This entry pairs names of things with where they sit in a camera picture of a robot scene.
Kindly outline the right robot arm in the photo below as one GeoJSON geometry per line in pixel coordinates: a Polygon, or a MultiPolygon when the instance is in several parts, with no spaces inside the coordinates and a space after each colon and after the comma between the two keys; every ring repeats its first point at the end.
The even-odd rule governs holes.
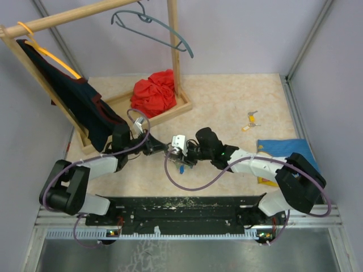
{"type": "Polygon", "coordinates": [[[221,171],[247,173],[265,178],[278,185],[278,189],[260,196],[258,203],[243,208],[237,215],[245,227],[267,224],[276,214],[297,210],[310,215],[320,196],[324,195],[326,181],[316,168],[301,154],[273,157],[261,152],[251,153],[237,146],[223,144],[209,127],[196,133],[196,142],[183,135],[172,138],[165,160],[172,160],[193,167],[199,161],[208,160],[221,171]]]}

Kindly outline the blue folded cloth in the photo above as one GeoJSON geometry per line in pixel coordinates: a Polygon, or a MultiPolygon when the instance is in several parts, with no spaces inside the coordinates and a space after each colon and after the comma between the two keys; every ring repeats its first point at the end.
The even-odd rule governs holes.
{"type": "Polygon", "coordinates": [[[288,157],[292,153],[299,153],[305,157],[305,159],[318,171],[320,169],[316,163],[313,153],[310,150],[307,140],[305,139],[258,139],[257,151],[263,152],[274,157],[288,157]]]}

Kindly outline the yellow clothes hanger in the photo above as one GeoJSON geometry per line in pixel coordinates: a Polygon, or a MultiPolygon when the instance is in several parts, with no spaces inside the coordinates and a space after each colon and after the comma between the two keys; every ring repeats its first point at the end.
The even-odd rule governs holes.
{"type": "Polygon", "coordinates": [[[33,31],[25,25],[23,22],[17,22],[18,25],[22,26],[26,31],[26,36],[28,37],[28,40],[26,40],[24,43],[33,47],[35,51],[37,51],[39,54],[49,57],[54,62],[58,63],[60,66],[62,66],[69,74],[71,74],[75,79],[81,79],[81,76],[72,69],[69,65],[67,65],[64,61],[56,57],[54,54],[52,54],[49,50],[46,48],[40,46],[38,42],[34,38],[33,31]]]}

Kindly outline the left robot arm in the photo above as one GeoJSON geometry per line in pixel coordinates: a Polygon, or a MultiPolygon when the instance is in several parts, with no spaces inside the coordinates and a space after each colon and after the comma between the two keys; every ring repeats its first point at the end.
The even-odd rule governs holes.
{"type": "Polygon", "coordinates": [[[133,138],[128,125],[117,125],[112,141],[99,156],[71,163],[55,162],[39,195],[40,204],[48,211],[68,215],[94,214],[104,224],[117,221],[118,211],[106,197],[87,193],[88,182],[123,169],[131,154],[152,155],[167,151],[168,145],[154,138],[148,130],[140,130],[133,138]]]}

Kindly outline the dark navy garment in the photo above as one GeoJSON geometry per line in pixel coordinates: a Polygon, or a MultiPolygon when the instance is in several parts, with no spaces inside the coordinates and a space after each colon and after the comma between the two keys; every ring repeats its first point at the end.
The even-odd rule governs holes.
{"type": "Polygon", "coordinates": [[[88,139],[98,151],[103,151],[116,125],[126,121],[102,100],[85,78],[74,79],[48,63],[25,39],[16,41],[42,73],[55,93],[88,130],[88,139]]]}

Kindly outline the black base frame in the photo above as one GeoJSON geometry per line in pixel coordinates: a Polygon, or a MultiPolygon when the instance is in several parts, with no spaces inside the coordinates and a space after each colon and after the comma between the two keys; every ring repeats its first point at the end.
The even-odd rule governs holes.
{"type": "Polygon", "coordinates": [[[119,226],[125,235],[243,234],[254,226],[281,226],[286,214],[267,216],[260,196],[249,197],[111,197],[106,215],[89,215],[87,226],[119,226]]]}

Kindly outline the wooden clothes rack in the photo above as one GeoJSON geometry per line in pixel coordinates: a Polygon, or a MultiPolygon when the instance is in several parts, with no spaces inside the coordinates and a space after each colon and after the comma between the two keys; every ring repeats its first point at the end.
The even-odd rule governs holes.
{"type": "MultiPolygon", "coordinates": [[[[6,44],[6,46],[8,46],[8,48],[18,58],[18,60],[28,70],[28,72],[37,80],[45,92],[50,96],[51,100],[54,101],[54,103],[60,108],[66,118],[74,126],[76,129],[75,134],[79,140],[80,149],[84,154],[90,154],[96,151],[96,149],[91,146],[91,142],[87,139],[87,130],[79,123],[71,111],[66,109],[63,101],[61,101],[51,85],[46,81],[41,72],[38,71],[37,67],[34,65],[34,63],[32,63],[30,58],[26,55],[15,39],[31,32],[38,32],[48,28],[56,27],[58,25],[73,22],[75,20],[119,8],[131,3],[133,3],[133,1],[100,1],[55,15],[33,20],[26,23],[25,25],[15,25],[13,27],[7,28],[1,26],[1,40],[6,44]]],[[[170,42],[172,46],[172,69],[174,71],[174,86],[177,104],[172,109],[156,117],[153,117],[150,120],[150,123],[153,126],[159,125],[192,109],[192,102],[181,87],[178,46],[184,44],[188,52],[191,52],[191,49],[189,45],[187,45],[187,42],[183,41],[182,37],[176,32],[178,29],[177,1],[167,1],[167,10],[169,26],[172,27],[170,30],[170,42]]]]}

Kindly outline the key with yellow window tag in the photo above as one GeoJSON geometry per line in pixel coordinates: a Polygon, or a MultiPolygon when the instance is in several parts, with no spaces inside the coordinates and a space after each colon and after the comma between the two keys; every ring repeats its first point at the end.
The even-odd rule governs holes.
{"type": "Polygon", "coordinates": [[[257,127],[257,126],[261,126],[261,125],[260,124],[256,124],[254,122],[250,122],[246,126],[242,127],[241,131],[242,132],[246,132],[246,131],[250,130],[251,128],[254,128],[254,127],[257,127]]]}

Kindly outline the teal clothes hanger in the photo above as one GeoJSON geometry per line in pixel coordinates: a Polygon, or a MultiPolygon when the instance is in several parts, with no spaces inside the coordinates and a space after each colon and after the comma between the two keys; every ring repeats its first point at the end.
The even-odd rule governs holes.
{"type": "Polygon", "coordinates": [[[176,27],[148,14],[142,1],[137,1],[137,6],[138,10],[122,8],[115,11],[111,15],[111,25],[153,40],[178,53],[187,53],[191,59],[194,58],[191,46],[176,27]]]}

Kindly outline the red crumpled cloth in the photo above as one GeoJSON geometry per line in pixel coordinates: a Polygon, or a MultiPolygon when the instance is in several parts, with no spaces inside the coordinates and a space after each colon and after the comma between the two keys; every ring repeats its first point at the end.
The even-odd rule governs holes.
{"type": "Polygon", "coordinates": [[[134,85],[131,107],[153,118],[176,105],[174,92],[174,72],[171,69],[153,73],[134,85]]]}

